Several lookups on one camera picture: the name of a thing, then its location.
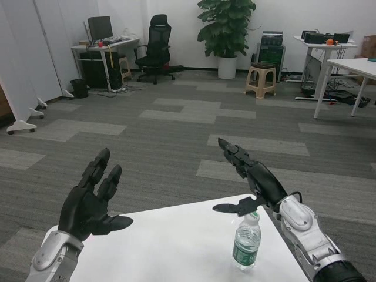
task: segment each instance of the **robotic arm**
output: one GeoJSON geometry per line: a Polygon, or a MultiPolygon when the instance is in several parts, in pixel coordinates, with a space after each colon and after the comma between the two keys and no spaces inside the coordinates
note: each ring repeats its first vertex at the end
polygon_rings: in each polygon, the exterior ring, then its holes
{"type": "Polygon", "coordinates": [[[288,195],[281,183],[262,163],[251,160],[249,154],[223,139],[218,139],[225,158],[242,178],[247,178],[256,200],[251,197],[238,205],[219,204],[213,209],[244,216],[265,204],[281,221],[282,232],[294,244],[297,258],[313,282],[365,282],[365,278],[345,258],[333,241],[324,234],[317,215],[293,195],[288,195]]]}
{"type": "Polygon", "coordinates": [[[109,158],[110,151],[102,150],[89,163],[80,183],[70,191],[63,204],[58,231],[52,232],[34,255],[26,282],[68,282],[83,249],[82,242],[90,234],[107,235],[133,223],[129,217],[107,215],[108,201],[115,195],[122,174],[119,165],[94,194],[94,186],[102,178],[109,158]]]}

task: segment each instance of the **orange object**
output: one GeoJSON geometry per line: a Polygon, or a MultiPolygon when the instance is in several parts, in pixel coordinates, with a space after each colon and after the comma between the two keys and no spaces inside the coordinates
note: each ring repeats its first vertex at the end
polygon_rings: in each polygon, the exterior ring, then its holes
{"type": "Polygon", "coordinates": [[[333,45],[334,44],[334,40],[333,39],[328,39],[327,40],[327,45],[333,45]]]}

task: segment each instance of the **beige stool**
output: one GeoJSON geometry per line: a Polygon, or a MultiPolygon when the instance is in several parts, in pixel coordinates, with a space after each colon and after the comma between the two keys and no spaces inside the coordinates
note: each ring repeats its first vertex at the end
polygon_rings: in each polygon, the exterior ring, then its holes
{"type": "Polygon", "coordinates": [[[257,99],[264,99],[266,92],[273,92],[274,95],[276,95],[276,76],[276,66],[274,66],[273,64],[252,63],[252,66],[248,72],[246,90],[244,91],[244,94],[246,94],[248,91],[255,91],[257,99]],[[259,74],[258,80],[251,81],[253,72],[257,72],[259,74]],[[270,72],[273,73],[273,83],[265,81],[267,74],[270,72]]]}
{"type": "Polygon", "coordinates": [[[119,58],[119,65],[120,65],[120,71],[122,73],[122,82],[124,82],[124,78],[131,78],[132,79],[132,73],[130,72],[129,62],[127,57],[119,58]]]}

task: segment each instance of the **white table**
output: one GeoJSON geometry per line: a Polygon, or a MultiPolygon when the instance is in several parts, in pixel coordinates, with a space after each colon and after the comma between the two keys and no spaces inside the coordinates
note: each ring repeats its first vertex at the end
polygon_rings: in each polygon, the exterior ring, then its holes
{"type": "MultiPolygon", "coordinates": [[[[303,70],[303,76],[304,72],[306,71],[306,67],[309,63],[310,56],[312,55],[312,50],[315,49],[320,49],[324,51],[324,58],[323,58],[323,63],[321,64],[321,72],[318,77],[318,82],[317,86],[321,85],[324,77],[325,77],[325,69],[327,67],[327,61],[330,59],[331,53],[333,50],[339,50],[339,49],[347,49],[347,48],[356,48],[357,45],[351,44],[351,43],[346,43],[346,44],[340,44],[340,45],[326,45],[326,44],[310,44],[310,43],[305,43],[301,36],[294,36],[294,38],[298,41],[300,41],[303,45],[308,47],[307,50],[307,55],[305,57],[305,63],[304,63],[304,70],[303,70]]],[[[320,88],[316,87],[315,89],[315,94],[313,97],[295,97],[296,100],[309,100],[309,101],[317,101],[318,97],[320,96],[320,88]]]]}
{"type": "MultiPolygon", "coordinates": [[[[110,48],[111,48],[111,51],[115,51],[115,49],[117,49],[117,48],[125,47],[126,45],[130,45],[130,44],[133,44],[133,43],[139,42],[139,41],[140,41],[140,38],[134,38],[134,39],[128,39],[128,40],[123,39],[123,41],[121,41],[121,42],[116,42],[114,44],[110,44],[110,48]]],[[[110,51],[108,46],[103,46],[103,47],[93,46],[93,47],[90,47],[90,49],[89,49],[90,51],[100,52],[100,59],[93,59],[93,60],[91,60],[91,59],[81,59],[80,58],[79,52],[86,51],[86,46],[78,45],[78,46],[71,47],[71,49],[72,49],[73,55],[75,57],[76,66],[77,66],[77,69],[78,69],[78,72],[79,72],[81,78],[83,77],[83,75],[82,75],[81,69],[79,67],[79,61],[102,61],[103,62],[103,65],[105,67],[105,74],[106,74],[108,90],[111,91],[110,77],[109,77],[109,74],[108,74],[107,61],[106,61],[106,56],[105,56],[105,52],[110,51]]]]}
{"type": "Polygon", "coordinates": [[[355,101],[355,105],[353,107],[353,110],[351,112],[351,116],[355,116],[355,113],[358,109],[361,97],[362,97],[362,92],[368,82],[368,79],[376,79],[376,62],[370,62],[368,61],[367,58],[361,58],[361,59],[340,59],[340,60],[328,60],[328,64],[326,67],[326,70],[323,69],[321,72],[325,72],[323,84],[320,87],[320,95],[319,99],[317,102],[317,107],[315,111],[314,118],[318,118],[318,113],[320,112],[320,105],[323,101],[323,97],[325,94],[326,86],[331,74],[331,71],[333,67],[338,67],[341,69],[348,70],[350,72],[357,73],[361,76],[364,76],[364,80],[362,85],[360,86],[360,90],[358,93],[358,98],[355,101]]]}
{"type": "Polygon", "coordinates": [[[212,208],[249,196],[127,214],[134,220],[127,229],[90,236],[84,242],[70,281],[308,282],[262,207],[255,267],[248,274],[231,267],[235,231],[242,219],[212,208]]]}

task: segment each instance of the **office chair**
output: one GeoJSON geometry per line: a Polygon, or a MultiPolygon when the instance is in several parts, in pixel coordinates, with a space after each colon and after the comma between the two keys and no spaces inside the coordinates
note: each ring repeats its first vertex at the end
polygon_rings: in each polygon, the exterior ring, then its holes
{"type": "Polygon", "coordinates": [[[135,48],[135,64],[145,73],[137,78],[140,82],[142,77],[154,75],[153,84],[157,84],[157,75],[175,77],[163,69],[163,66],[170,62],[169,39],[171,26],[167,22],[167,15],[155,15],[150,21],[149,42],[147,45],[141,45],[135,48]],[[138,58],[137,50],[140,47],[147,47],[146,57],[138,58]]]}

